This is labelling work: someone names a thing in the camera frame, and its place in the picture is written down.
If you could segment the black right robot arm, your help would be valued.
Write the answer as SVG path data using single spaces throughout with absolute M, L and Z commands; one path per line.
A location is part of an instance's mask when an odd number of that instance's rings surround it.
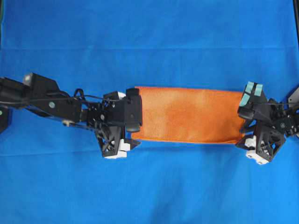
M 246 156 L 259 165 L 271 162 L 285 139 L 299 134 L 299 104 L 267 99 L 263 85 L 248 82 L 237 114 L 245 122 L 240 129 L 244 136 L 235 144 L 246 150 Z

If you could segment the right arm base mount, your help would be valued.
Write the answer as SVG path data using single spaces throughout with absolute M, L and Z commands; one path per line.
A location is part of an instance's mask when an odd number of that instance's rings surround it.
M 295 106 L 299 103 L 299 87 L 295 87 L 290 94 L 287 96 L 288 105 Z

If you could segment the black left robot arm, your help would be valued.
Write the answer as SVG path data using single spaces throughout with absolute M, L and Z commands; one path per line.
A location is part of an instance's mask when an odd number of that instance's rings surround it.
M 71 96 L 59 89 L 53 79 L 29 73 L 22 82 L 0 79 L 0 131 L 10 125 L 12 110 L 25 109 L 39 117 L 58 120 L 67 127 L 94 132 L 102 157 L 125 158 L 140 142 L 126 133 L 142 127 L 142 97 L 137 88 L 125 93 L 113 91 L 103 97 L 89 95 L 77 88 Z

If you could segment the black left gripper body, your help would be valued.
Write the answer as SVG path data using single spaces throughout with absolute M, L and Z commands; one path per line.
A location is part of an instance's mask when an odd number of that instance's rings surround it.
M 118 91 L 103 96 L 101 103 L 88 104 L 88 126 L 94 129 L 101 155 L 106 159 L 126 158 L 130 145 L 125 142 L 123 126 L 109 124 L 108 109 L 116 107 L 116 101 L 126 94 Z

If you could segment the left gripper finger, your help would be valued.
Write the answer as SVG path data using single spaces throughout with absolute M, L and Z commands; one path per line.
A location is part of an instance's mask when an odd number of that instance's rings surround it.
M 139 146 L 141 144 L 140 141 L 134 140 L 134 139 L 125 139 L 125 143 L 129 144 L 129 149 L 132 150 L 136 146 Z
M 142 126 L 142 98 L 137 88 L 126 90 L 125 127 L 127 132 L 139 132 Z

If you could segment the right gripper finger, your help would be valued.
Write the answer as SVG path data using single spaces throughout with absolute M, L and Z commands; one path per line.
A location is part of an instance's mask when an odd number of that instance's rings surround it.
M 256 127 L 256 125 L 253 123 L 254 123 L 254 121 L 245 121 L 244 122 L 243 126 L 241 127 L 241 129 L 239 131 L 242 134 L 242 137 L 235 144 L 236 147 L 247 147 L 247 146 L 245 146 L 245 141 L 249 138 L 253 138 L 253 132 Z

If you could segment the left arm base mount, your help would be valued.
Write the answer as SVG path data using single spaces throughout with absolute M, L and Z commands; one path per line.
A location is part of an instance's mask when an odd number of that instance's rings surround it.
M 12 110 L 6 106 L 0 107 L 0 133 L 3 133 L 11 124 Z

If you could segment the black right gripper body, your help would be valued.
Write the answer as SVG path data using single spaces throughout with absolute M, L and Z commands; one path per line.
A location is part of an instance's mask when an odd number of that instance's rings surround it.
M 286 109 L 282 103 L 263 102 L 263 113 L 260 119 L 244 119 L 254 121 L 256 125 L 253 138 L 245 141 L 246 156 L 259 165 L 271 162 L 285 143 Z

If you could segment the right gripper teal-taped finger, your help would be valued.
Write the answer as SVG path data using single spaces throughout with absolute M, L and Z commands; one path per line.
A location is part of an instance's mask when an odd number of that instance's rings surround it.
M 260 119 L 264 111 L 263 102 L 263 85 L 248 81 L 238 107 L 239 117 L 243 119 Z

